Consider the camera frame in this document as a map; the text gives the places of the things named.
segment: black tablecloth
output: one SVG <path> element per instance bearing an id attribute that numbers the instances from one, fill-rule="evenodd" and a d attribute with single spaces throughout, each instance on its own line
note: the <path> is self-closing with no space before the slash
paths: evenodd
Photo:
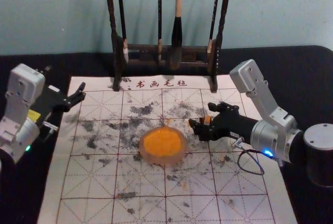
<path id="1" fill-rule="evenodd" d="M 254 59 L 269 82 L 278 104 L 292 114 L 301 129 L 333 123 L 333 52 L 319 46 L 226 49 L 219 73 L 227 74 L 238 63 Z M 68 90 L 71 76 L 113 76 L 111 54 L 61 54 L 0 56 L 0 116 L 4 113 L 9 72 L 19 63 L 42 69 L 52 65 L 50 83 Z M 172 74 L 154 67 L 129 67 L 126 76 Z M 181 68 L 174 74 L 207 75 L 204 69 Z M 59 124 L 61 115 L 51 121 Z M 35 142 L 12 175 L 3 178 L 0 223 L 36 223 L 56 137 Z M 283 174 L 299 223 L 333 223 L 333 190 L 309 182 L 303 168 L 285 165 Z"/>

